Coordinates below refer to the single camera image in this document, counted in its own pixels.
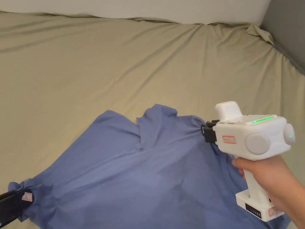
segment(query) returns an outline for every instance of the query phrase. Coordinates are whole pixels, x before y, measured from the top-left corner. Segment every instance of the gray circular knob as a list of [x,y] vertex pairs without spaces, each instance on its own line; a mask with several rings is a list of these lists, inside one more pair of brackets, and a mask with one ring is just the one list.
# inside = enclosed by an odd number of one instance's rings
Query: gray circular knob
[[249,134],[246,137],[246,147],[253,154],[264,154],[270,148],[270,140],[260,132]]
[[284,128],[284,139],[288,145],[292,145],[296,142],[296,136],[294,134],[294,129],[290,123],[287,123]]

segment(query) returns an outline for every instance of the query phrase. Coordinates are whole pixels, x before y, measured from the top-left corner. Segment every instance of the white wall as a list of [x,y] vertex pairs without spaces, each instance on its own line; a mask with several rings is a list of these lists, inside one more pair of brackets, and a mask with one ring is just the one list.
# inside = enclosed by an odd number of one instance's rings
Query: white wall
[[270,0],[0,0],[16,13],[90,14],[99,17],[156,17],[181,23],[261,23]]

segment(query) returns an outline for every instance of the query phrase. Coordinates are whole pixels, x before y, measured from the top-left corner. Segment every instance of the wrinkled fabric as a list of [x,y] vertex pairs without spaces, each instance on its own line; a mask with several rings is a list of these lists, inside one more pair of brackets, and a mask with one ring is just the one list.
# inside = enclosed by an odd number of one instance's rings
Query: wrinkled fabric
[[134,124],[106,111],[44,172],[9,189],[30,188],[29,218],[43,229],[286,228],[236,204],[246,189],[231,157],[204,141],[203,120],[155,105]]

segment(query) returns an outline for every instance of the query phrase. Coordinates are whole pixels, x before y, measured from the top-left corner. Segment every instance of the beige bed sheet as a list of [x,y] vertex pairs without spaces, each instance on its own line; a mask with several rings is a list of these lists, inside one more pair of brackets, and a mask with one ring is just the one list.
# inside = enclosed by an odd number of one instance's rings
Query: beige bed sheet
[[305,183],[305,77],[249,26],[0,13],[0,192],[46,169],[108,109],[136,121],[158,103],[211,120],[228,100],[295,126],[284,157]]

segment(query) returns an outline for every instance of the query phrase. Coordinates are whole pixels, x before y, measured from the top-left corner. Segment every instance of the white plastic casing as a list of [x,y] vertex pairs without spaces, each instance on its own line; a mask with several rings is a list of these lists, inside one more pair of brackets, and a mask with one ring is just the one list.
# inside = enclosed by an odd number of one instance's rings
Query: white plastic casing
[[[295,142],[294,130],[283,117],[276,115],[242,115],[236,102],[216,105],[219,122],[213,127],[219,149],[249,160],[262,160],[290,150]],[[245,171],[248,189],[236,194],[237,204],[267,222],[284,213],[271,203],[268,193],[253,174]]]
[[[265,118],[271,119],[255,122]],[[284,139],[286,124],[285,118],[276,115],[244,115],[220,121],[213,130],[221,151],[249,160],[261,160],[290,150]]]

